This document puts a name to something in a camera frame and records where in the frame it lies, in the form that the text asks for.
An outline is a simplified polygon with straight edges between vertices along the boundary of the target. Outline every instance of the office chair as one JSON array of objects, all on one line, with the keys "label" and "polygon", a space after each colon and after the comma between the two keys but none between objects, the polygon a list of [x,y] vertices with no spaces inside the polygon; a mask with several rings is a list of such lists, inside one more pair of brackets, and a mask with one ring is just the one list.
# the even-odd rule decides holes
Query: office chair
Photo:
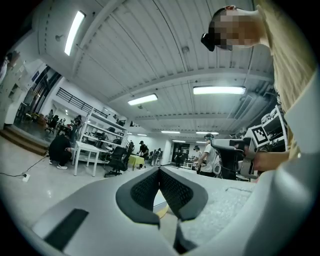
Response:
[{"label": "office chair", "polygon": [[104,177],[106,178],[109,175],[118,176],[122,174],[120,171],[126,171],[128,169],[128,161],[132,151],[133,151],[132,149],[128,149],[127,155],[122,160],[122,157],[126,152],[126,149],[123,147],[117,146],[111,155],[111,161],[107,164],[107,166],[112,167],[113,170],[106,173]]}]

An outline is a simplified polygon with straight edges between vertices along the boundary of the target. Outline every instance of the ceiling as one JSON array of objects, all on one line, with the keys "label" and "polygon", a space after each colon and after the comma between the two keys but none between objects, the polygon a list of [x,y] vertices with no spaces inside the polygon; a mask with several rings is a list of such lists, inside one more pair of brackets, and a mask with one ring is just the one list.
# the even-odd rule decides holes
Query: ceiling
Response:
[{"label": "ceiling", "polygon": [[[253,10],[251,0],[48,0],[33,19],[41,58],[115,111],[151,132],[232,134],[268,110],[274,70],[263,45],[209,52],[200,42],[212,14],[226,5]],[[77,11],[86,14],[64,53]],[[194,86],[245,86],[245,95],[193,95]],[[142,108],[129,100],[155,93]]]}]

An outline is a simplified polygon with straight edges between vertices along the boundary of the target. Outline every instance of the black office chair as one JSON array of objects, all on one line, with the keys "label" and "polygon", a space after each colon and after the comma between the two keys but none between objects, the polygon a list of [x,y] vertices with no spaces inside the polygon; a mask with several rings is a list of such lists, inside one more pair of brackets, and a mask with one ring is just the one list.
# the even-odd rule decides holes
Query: black office chair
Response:
[{"label": "black office chair", "polygon": [[104,177],[106,178],[109,175],[118,176],[122,174],[120,171],[126,171],[128,169],[128,161],[132,151],[133,151],[132,149],[128,149],[127,155],[122,160],[122,157],[126,152],[126,149],[123,147],[117,146],[111,155],[111,161],[107,164],[107,166],[112,167],[113,170],[106,173]]}]

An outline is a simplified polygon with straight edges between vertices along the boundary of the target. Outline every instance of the wooden platform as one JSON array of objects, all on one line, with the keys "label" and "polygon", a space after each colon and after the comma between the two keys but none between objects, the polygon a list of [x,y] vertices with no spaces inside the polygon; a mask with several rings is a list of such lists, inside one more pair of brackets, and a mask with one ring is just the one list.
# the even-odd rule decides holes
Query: wooden platform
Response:
[{"label": "wooden platform", "polygon": [[10,126],[6,126],[3,130],[0,130],[0,135],[8,141],[18,145],[19,147],[33,152],[40,156],[45,156],[48,151],[48,146],[38,143],[31,137],[13,129]]}]

